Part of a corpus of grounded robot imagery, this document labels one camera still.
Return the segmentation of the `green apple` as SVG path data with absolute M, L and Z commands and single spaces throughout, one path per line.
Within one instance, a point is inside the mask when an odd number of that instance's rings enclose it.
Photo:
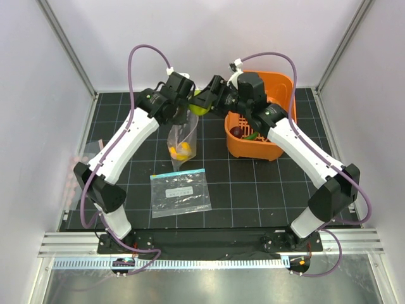
M 197 95 L 200 94 L 200 93 L 201 93 L 201 90 L 200 90 L 200 89 L 196 89 L 196 90 L 194 91 L 194 93 L 192 94 L 192 96 L 189 97 L 189 101 L 190 101 L 193 97 L 197 96 Z M 202 108 L 202 107 L 197 106 L 197 105 L 194 105 L 194 104 L 192 104 L 192 103 L 189 103 L 189 110 L 190 110 L 193 114 L 195 114 L 195 115 L 197 115 L 197 116 L 199 116 L 199 117 L 204 116 L 205 114 L 207 114 L 207 113 L 209 112 L 209 108 Z

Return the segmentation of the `yellow bell pepper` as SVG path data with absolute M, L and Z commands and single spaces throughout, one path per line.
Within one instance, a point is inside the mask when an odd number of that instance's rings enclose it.
M 192 158 L 192 148 L 187 142 L 181 142 L 178 146 L 170 146 L 168 148 L 170 156 L 173 160 L 185 161 Z

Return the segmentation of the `pink zip top bag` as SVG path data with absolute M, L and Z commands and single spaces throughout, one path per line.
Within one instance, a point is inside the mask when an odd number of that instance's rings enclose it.
M 187 161 L 193 159 L 197 155 L 197 126 L 199 117 L 191 111 L 187 112 L 187 120 L 185 124 L 173 125 L 168 134 L 167 147 L 178 146 L 182 142 L 187 142 L 192 148 L 192 158 L 185 161 L 173 160 L 171 157 L 171 164 L 175 172 L 180 170 L 180 167 Z

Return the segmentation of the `orange plastic basket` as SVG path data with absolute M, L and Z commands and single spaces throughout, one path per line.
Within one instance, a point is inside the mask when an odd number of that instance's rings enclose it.
M 282 73 L 264 71 L 258 71 L 257 73 L 264 81 L 268 102 L 276 103 L 285 111 L 288 111 L 293 81 Z M 241 127 L 244 131 L 244 135 L 240 139 L 230 134 L 230 129 L 236 126 Z M 254 133 L 254 131 L 248 125 L 247 120 L 237 113 L 228 113 L 225 117 L 224 129 L 228 151 L 236 158 L 256 158 L 273 161 L 281 157 L 284 152 L 263 136 L 258 136 L 254 141 L 243 140 L 243 137 Z

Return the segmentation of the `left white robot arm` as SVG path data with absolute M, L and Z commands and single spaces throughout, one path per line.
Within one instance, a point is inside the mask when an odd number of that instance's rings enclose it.
M 98 216 L 114 235 L 111 244 L 119 253 L 131 251 L 134 238 L 130 235 L 132 226 L 123 206 L 127 194 L 116 183 L 131 157 L 151 134 L 161 125 L 186 118 L 189 95 L 195 88 L 189 74 L 171 68 L 166 72 L 167 81 L 159 82 L 155 89 L 129 93 L 130 111 L 123 124 L 95 157 L 88 163 L 78 162 L 73 169 L 82 189 L 82 226 L 88 229 L 95 221 L 85 220 L 85 201 L 91 200 Z

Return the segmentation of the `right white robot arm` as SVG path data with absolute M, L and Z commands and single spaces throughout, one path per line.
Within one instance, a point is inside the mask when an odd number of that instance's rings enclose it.
M 329 223 L 358 197 L 360 171 L 354 164 L 343 165 L 303 133 L 277 103 L 268 100 L 265 83 L 255 72 L 241 73 L 234 82 L 215 75 L 190 103 L 226 116 L 242 115 L 248 125 L 286 152 L 310 178 L 316 192 L 307 208 L 289 225 L 285 244 L 299 251 L 308 237 Z

